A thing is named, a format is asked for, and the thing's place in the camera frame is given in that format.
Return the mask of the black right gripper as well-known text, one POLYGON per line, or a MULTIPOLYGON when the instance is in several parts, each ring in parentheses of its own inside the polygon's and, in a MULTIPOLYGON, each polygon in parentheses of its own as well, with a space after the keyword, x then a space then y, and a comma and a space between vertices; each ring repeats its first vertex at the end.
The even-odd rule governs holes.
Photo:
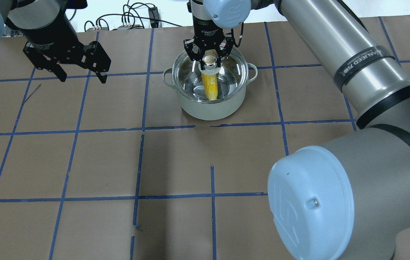
POLYGON ((223 33, 223 29, 218 27, 212 20, 202 20, 193 18, 194 37, 183 41, 184 49, 192 61, 198 61, 200 69, 204 69, 203 57, 206 51, 214 50, 218 56, 218 67, 223 65, 223 61, 231 54, 234 47, 241 44, 242 30, 237 39, 234 30, 230 33, 223 33))

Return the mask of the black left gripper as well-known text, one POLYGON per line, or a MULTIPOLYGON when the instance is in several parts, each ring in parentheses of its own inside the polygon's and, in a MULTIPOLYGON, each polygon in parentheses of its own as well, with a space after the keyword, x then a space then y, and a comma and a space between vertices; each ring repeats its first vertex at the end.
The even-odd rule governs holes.
POLYGON ((38 70, 53 72, 65 82, 67 73, 62 64, 73 64, 95 73, 102 84, 106 84, 111 59, 98 41, 84 45, 67 18, 55 18, 48 25, 35 29, 24 29, 27 38, 23 48, 25 56, 38 70))

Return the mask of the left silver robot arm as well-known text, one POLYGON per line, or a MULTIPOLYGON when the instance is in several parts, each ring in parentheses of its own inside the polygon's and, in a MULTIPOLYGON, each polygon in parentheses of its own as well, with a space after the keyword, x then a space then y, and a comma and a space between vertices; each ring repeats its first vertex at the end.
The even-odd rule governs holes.
POLYGON ((23 53, 38 70, 55 74, 62 82, 62 64, 73 64, 96 74, 106 83, 111 59, 98 41, 84 45, 65 15, 68 9, 85 9, 86 0, 0 0, 0 38, 4 27, 27 39, 23 53))

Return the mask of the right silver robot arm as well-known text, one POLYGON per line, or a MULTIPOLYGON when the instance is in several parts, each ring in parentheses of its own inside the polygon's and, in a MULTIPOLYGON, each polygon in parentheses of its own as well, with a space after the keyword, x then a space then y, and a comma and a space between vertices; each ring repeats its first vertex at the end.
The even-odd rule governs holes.
POLYGON ((229 55, 223 29, 274 5, 358 112, 357 131, 277 161, 268 176, 273 221, 297 260, 390 260, 410 227, 410 76, 340 0, 190 0, 184 47, 229 55))

